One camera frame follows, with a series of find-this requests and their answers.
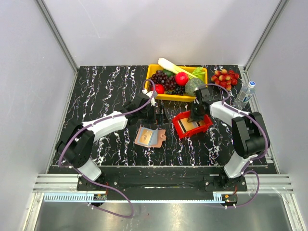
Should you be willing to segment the red plastic bin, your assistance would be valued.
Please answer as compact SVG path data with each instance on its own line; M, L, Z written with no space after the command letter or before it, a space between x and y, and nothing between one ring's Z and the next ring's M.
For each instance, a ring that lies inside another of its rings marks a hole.
M174 128L180 139L191 137L194 134L205 133L213 125L210 117L205 115L200 121L189 122L190 111L179 113L172 120Z

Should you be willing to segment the gold striped credit card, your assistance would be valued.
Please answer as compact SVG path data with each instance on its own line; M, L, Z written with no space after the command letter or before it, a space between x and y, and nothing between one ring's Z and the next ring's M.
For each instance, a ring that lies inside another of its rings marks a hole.
M153 132L151 130L143 129L140 133L140 137L139 137L138 142L141 143L141 144L148 145L151 141L152 135L153 135Z

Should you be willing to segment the pink leather card holder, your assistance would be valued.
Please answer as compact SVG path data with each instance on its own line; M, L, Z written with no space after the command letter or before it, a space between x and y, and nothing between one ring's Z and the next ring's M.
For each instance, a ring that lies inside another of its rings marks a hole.
M134 141L134 144L147 148L160 148L162 143L166 141L165 129L149 129L140 127Z

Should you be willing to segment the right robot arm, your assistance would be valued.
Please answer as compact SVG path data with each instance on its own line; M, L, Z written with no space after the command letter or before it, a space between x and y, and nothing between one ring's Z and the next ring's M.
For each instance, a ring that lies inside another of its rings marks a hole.
M248 113L212 98L208 87L194 89L189 121L200 121L205 115L231 126L234 151L216 180L224 190L231 190L253 160L267 153L270 140L261 113Z

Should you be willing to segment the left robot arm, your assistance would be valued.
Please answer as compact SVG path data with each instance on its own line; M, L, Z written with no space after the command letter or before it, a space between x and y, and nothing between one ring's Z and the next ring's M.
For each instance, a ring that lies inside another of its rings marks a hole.
M99 190L104 185L102 171L91 159L93 144L100 138L135 125L139 120L152 121L156 109L156 91L143 90L121 109L99 119L75 123L70 121L55 146L60 155L59 166L66 160L70 167L88 178L88 185Z

